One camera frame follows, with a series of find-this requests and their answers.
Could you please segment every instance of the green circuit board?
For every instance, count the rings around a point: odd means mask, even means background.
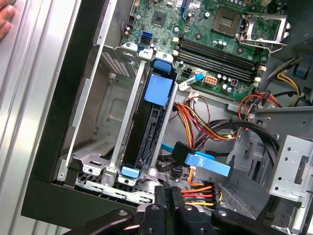
[[[185,80],[187,80],[188,78],[184,77],[182,75],[182,71],[186,68],[191,68],[193,70],[192,76],[195,75],[195,71],[197,70],[197,68],[193,67],[193,66],[188,66],[188,65],[184,65],[183,67],[180,67],[177,65],[177,72],[179,74],[178,76],[178,82],[183,82]],[[217,77],[217,73],[213,73],[213,72],[206,72],[205,76],[212,76],[212,77]],[[209,84],[205,84],[203,81],[201,82],[197,82],[194,83],[193,85],[191,85],[191,87],[194,90],[198,90],[201,92],[206,92],[206,91],[210,91],[210,92],[214,92],[214,93],[219,93],[222,95],[226,95],[226,96],[230,96],[231,98],[237,99],[237,100],[242,100],[243,98],[245,98],[247,95],[251,94],[252,89],[255,87],[253,84],[248,83],[248,82],[243,82],[243,81],[238,81],[238,84],[236,86],[232,86],[232,91],[231,93],[229,93],[227,90],[223,89],[223,84],[225,84],[225,82],[222,79],[218,79],[218,82],[216,85],[212,86]]]
[[[133,28],[129,35],[122,38],[126,42],[136,43],[140,49],[150,48],[150,44],[158,51],[172,54],[177,45],[179,35],[197,43],[219,49],[253,62],[265,63],[268,58],[267,50],[258,50],[255,47],[243,46],[235,40],[234,35],[225,35],[214,30],[215,19],[221,8],[236,14],[246,12],[267,13],[267,8],[261,5],[262,0],[189,0],[186,12],[192,13],[189,20],[183,19],[182,4],[184,0],[139,0],[134,1],[130,17]],[[277,29],[277,21],[258,20],[253,28],[253,38],[272,39]],[[150,43],[143,43],[142,32],[152,34]],[[179,80],[184,80],[179,71]],[[199,83],[196,87],[218,93],[225,93],[221,89],[223,81],[216,86]],[[242,99],[253,89],[251,82],[240,81],[238,87],[225,95],[235,99]]]

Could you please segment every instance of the ram slot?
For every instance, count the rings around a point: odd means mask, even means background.
[[[178,59],[203,69],[220,72],[245,80],[253,80],[258,63],[208,47],[188,39],[181,39]]]
[[[178,55],[178,59],[197,68],[216,73],[222,73],[223,75],[244,81],[251,81],[254,77],[254,72],[241,70],[237,67],[229,66],[215,60],[195,55],[191,52],[181,51]]]

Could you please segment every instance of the ribbed metal side panel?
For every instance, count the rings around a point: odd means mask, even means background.
[[[48,108],[81,0],[18,0],[0,42],[0,234],[67,229],[20,216]]]

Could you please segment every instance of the finger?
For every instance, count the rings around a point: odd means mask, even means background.
[[[0,27],[2,27],[7,20],[9,20],[15,13],[14,7],[7,5],[5,8],[0,10]]]
[[[11,23],[7,21],[4,26],[0,27],[0,40],[9,32],[11,26]]]
[[[0,0],[0,10],[9,4],[9,0]]]

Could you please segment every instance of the cpu socket lever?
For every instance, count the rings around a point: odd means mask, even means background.
[[[257,20],[260,18],[266,21],[275,20],[275,21],[280,22],[279,27],[272,40],[263,39],[263,38],[258,38],[258,39],[253,38],[254,27],[257,24]],[[251,47],[267,49],[270,53],[275,53],[277,51],[280,51],[286,45],[282,43],[282,40],[289,36],[289,33],[286,32],[286,29],[291,28],[291,25],[287,22],[287,16],[247,13],[244,20],[246,21],[246,27],[241,32],[240,39],[239,39],[240,44],[251,46]],[[272,50],[271,45],[273,46],[276,45],[280,47],[278,49]]]

